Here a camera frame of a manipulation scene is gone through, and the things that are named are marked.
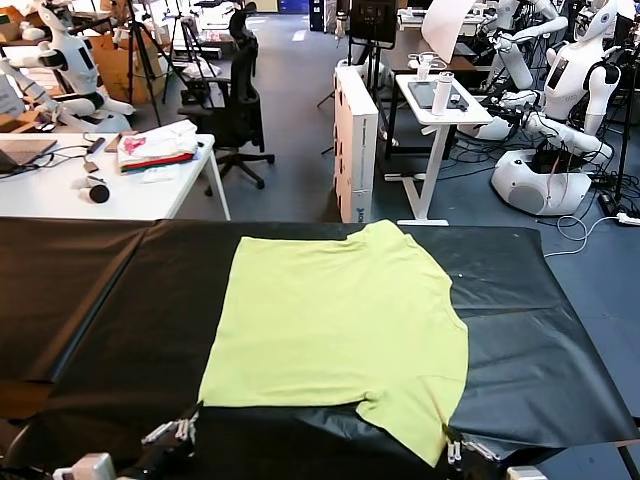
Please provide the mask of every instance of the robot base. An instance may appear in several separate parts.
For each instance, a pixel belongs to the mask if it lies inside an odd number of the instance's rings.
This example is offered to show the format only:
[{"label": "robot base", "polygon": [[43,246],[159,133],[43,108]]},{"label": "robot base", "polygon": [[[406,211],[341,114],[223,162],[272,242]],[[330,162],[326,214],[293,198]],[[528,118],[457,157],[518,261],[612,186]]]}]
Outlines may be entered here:
[{"label": "robot base", "polygon": [[584,173],[535,173],[527,165],[534,153],[505,153],[496,164],[491,185],[505,202],[531,215],[572,215],[589,191],[591,179]]},{"label": "robot base", "polygon": [[458,131],[476,140],[504,140],[512,125],[500,117],[493,117],[487,125],[458,125]]}]

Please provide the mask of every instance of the yellow t-shirt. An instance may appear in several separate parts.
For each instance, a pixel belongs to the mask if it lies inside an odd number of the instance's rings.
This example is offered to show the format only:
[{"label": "yellow t-shirt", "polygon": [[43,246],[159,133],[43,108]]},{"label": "yellow t-shirt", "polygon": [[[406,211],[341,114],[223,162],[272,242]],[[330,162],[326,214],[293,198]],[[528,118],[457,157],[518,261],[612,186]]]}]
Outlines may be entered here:
[{"label": "yellow t-shirt", "polygon": [[430,465],[467,377],[451,280],[393,223],[343,241],[244,237],[199,397],[358,414]]}]

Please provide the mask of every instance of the black plastic sheet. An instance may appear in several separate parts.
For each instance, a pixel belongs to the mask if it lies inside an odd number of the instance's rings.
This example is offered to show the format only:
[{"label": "black plastic sheet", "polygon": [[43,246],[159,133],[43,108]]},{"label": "black plastic sheet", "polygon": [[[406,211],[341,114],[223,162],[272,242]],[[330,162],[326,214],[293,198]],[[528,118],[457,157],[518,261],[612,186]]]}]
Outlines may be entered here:
[{"label": "black plastic sheet", "polygon": [[54,381],[146,222],[0,222],[0,380]]},{"label": "black plastic sheet", "polygon": [[[134,459],[139,438],[196,401],[240,237],[342,239],[360,228],[181,221],[152,227],[6,463],[51,469],[92,451]],[[404,230],[452,277],[453,306],[469,326],[469,377],[453,426],[502,456],[637,437],[542,258],[537,232]],[[194,471],[182,477],[346,479],[430,471],[349,405],[209,408],[198,431]]]}]

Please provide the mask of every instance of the black mesh chair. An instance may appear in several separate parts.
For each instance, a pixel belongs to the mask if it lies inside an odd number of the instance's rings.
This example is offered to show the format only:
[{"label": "black mesh chair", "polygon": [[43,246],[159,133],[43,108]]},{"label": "black mesh chair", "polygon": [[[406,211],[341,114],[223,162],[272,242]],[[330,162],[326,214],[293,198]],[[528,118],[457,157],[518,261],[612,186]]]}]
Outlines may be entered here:
[{"label": "black mesh chair", "polygon": [[212,107],[207,94],[204,95],[206,98],[201,104],[183,106],[178,113],[186,115],[196,124],[198,133],[213,134],[216,151],[230,152],[218,159],[219,164],[224,164],[220,172],[222,177],[233,167],[238,167],[262,189],[264,180],[251,170],[246,162],[266,160],[272,164],[275,162],[275,156],[238,151],[251,142],[260,148],[260,152],[264,152],[260,95],[251,84],[251,73],[258,55],[258,42],[253,33],[244,27],[246,15],[245,10],[237,10],[229,24],[229,31],[238,44],[238,53],[231,63],[231,78],[207,79],[207,82],[216,83],[220,87],[224,107]]}]

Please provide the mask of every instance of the white desk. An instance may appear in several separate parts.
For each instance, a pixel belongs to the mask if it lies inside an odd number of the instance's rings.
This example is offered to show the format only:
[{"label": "white desk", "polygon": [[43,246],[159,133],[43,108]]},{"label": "white desk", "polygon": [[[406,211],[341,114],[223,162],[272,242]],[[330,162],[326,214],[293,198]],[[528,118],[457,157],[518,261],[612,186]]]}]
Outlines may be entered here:
[{"label": "white desk", "polygon": [[[435,81],[437,75],[430,75],[429,80]],[[407,193],[407,198],[411,204],[411,210],[413,211],[414,220],[404,221],[401,220],[398,223],[401,225],[448,225],[446,220],[429,220],[429,206],[431,205],[431,199],[433,197],[433,191],[438,180],[438,173],[440,171],[440,165],[442,164],[442,156],[444,154],[445,144],[447,141],[447,134],[451,125],[482,125],[491,122],[491,115],[484,109],[478,101],[471,95],[457,80],[453,81],[454,88],[458,91],[460,96],[464,98],[469,107],[466,112],[461,110],[448,109],[444,115],[433,115],[430,109],[420,108],[416,102],[411,90],[409,90],[409,83],[415,82],[417,77],[415,75],[396,75],[396,82],[402,91],[404,97],[407,99],[413,114],[415,115],[418,123],[421,125],[428,125],[422,129],[423,135],[430,135],[435,133],[436,137],[431,147],[431,154],[429,156],[429,163],[427,164],[427,171],[424,174],[413,175],[410,177],[401,174],[387,174],[384,179],[388,182],[402,182],[404,189]],[[418,195],[414,182],[422,181],[422,192]]]},{"label": "white desk", "polygon": [[[76,158],[54,168],[41,168],[1,179],[0,216],[100,220],[173,218],[196,178],[204,169],[211,189],[219,193],[225,218],[231,219],[213,154],[213,135],[198,135],[198,141],[204,146],[198,149],[196,158],[180,164],[178,173],[172,180],[156,183],[143,183],[144,173],[121,174],[116,154],[104,152],[104,148],[115,138],[115,134],[90,134],[88,138],[95,139],[98,136],[104,137],[106,142],[96,153],[89,155],[87,160],[93,161],[100,168],[93,175],[107,182],[111,193],[107,202],[96,204],[80,197],[77,183],[86,177],[86,172],[82,158]],[[52,149],[89,143],[82,139],[80,133],[0,134],[0,140],[46,140],[49,138],[57,140]],[[84,151],[83,148],[73,148],[60,153],[71,156],[80,155]],[[52,164],[60,160],[62,160],[61,157],[56,157]]]}]

